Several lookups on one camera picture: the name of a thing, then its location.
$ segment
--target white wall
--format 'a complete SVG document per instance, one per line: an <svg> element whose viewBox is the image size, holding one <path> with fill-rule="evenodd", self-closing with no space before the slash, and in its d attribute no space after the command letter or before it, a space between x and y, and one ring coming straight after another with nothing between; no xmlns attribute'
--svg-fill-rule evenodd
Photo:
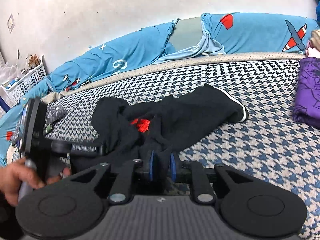
<svg viewBox="0 0 320 240"><path fill-rule="evenodd" d="M22 57L44 54L52 71L89 45L174 18L236 11L315 18L315 8L315 0L0 0L0 49L5 60L16 60L18 49Z"/></svg>

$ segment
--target human hand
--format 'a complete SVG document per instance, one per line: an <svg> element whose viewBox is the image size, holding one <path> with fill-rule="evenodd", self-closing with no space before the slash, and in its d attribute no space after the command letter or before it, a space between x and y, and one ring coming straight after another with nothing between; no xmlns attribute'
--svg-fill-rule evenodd
<svg viewBox="0 0 320 240"><path fill-rule="evenodd" d="M7 202L16 206L18 204L18 195L21 182L27 182L32 188L39 189L46 184L39 178L36 171L24 166L25 159L19 159L4 168L0 168L0 191L4 194ZM63 170L65 176L71 175L69 168ZM52 184L61 180L61 176L51 177L47 184Z"/></svg>

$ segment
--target gray handle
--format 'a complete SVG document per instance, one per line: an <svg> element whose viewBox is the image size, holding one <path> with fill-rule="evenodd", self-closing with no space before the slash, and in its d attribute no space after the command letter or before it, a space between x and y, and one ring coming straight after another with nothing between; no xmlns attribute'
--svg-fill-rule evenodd
<svg viewBox="0 0 320 240"><path fill-rule="evenodd" d="M33 170L37 170L37 166L36 164L28 159L26 160L26 162L24 163L24 166L32 168ZM33 188L29 186L29 184L27 182L22 182L21 187L20 187L20 191L19 191L19 196L18 196L18 202L27 194L29 194L30 192L33 191Z"/></svg>

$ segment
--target folded purple garment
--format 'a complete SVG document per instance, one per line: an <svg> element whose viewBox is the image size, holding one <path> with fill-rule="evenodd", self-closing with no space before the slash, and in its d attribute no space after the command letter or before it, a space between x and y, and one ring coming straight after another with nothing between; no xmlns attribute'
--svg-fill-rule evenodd
<svg viewBox="0 0 320 240"><path fill-rule="evenodd" d="M292 118L320 128L320 58L307 57L300 60Z"/></svg>

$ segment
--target houndstooth patterned bed sheet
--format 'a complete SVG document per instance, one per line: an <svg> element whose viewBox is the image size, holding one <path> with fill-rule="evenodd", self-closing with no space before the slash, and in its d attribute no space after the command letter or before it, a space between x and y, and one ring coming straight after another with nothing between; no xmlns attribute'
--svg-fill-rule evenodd
<svg viewBox="0 0 320 240"><path fill-rule="evenodd" d="M300 236L320 239L320 131L292 120L298 73L299 61L288 59L198 65L132 77L55 102L68 114L49 138L96 138L91 116L101 97L136 104L179 97L205 83L223 88L248 108L249 120L223 124L180 158L206 167L223 162L299 195L308 208Z"/></svg>

